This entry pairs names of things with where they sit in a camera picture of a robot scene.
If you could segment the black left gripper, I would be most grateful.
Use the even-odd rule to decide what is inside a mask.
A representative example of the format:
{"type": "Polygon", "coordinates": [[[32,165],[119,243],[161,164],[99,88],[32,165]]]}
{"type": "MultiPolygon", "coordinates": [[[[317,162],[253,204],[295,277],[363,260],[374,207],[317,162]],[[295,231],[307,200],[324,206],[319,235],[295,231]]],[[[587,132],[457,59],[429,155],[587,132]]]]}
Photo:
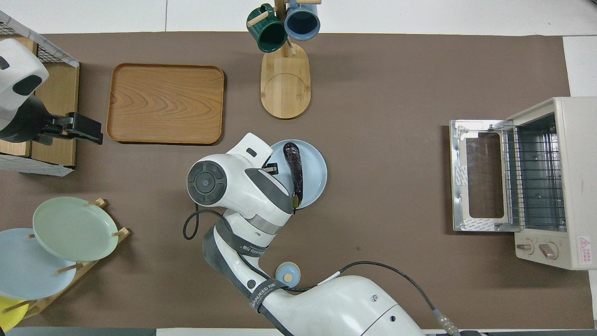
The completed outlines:
{"type": "Polygon", "coordinates": [[[54,124],[61,117],[47,111],[43,102],[30,96],[18,108],[15,117],[1,130],[0,138],[7,142],[34,141],[52,143],[53,138],[61,140],[86,140],[98,145],[103,143],[102,124],[80,113],[71,113],[73,132],[63,132],[60,124],[54,124]]]}

